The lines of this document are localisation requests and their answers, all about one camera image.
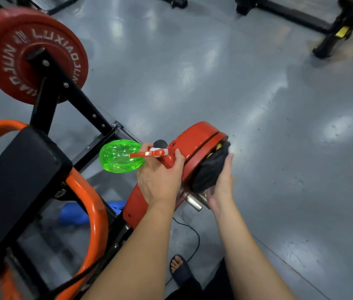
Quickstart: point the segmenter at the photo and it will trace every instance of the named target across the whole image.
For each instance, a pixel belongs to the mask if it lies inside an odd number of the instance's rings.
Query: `weight plate hub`
[[[40,11],[11,7],[0,9],[0,88],[6,94],[35,103],[42,76],[25,56],[41,47],[50,52],[79,88],[84,85],[89,64],[78,37]]]

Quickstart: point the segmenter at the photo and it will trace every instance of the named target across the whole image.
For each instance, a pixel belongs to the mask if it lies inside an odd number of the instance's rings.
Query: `translucent green bottle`
[[[131,140],[115,140],[104,145],[99,153],[103,168],[113,173],[126,173],[144,163],[144,158],[129,158],[129,154],[139,151],[142,145]]]

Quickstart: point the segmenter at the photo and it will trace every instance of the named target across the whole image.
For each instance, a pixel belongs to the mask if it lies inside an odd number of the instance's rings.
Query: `black pants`
[[[178,290],[170,294],[166,300],[234,300],[230,286],[225,260],[222,259],[214,278],[204,288],[194,279],[188,279]]]

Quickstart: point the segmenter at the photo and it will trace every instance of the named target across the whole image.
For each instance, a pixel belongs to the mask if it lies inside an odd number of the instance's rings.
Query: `foot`
[[[175,256],[174,259],[171,260],[171,273],[173,274],[175,270],[182,264],[182,259],[179,256]]]
[[[193,277],[189,265],[185,259],[179,255],[175,255],[171,259],[170,272],[179,287],[181,287],[189,278]]]

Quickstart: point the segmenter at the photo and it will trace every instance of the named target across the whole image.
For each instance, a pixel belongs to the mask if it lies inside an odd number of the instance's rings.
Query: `gray floor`
[[[335,2],[298,7],[330,20]],[[299,299],[353,299],[353,36],[316,60],[320,34],[260,10],[239,17],[234,0],[189,0],[184,10],[161,0],[84,0],[56,18],[89,55],[84,92],[137,138],[171,141],[202,120],[230,136],[235,201]],[[0,118],[28,121],[30,112],[0,91]],[[67,104],[53,126],[69,157],[98,134]],[[126,198],[136,181],[97,162],[84,176],[107,200]],[[214,218],[188,205],[176,217],[201,236],[190,265],[204,286],[223,256]],[[82,258],[88,231],[62,233]],[[173,224],[170,257],[188,257],[196,245],[194,232]],[[51,286],[69,276],[69,267],[49,275],[57,257],[36,257]]]

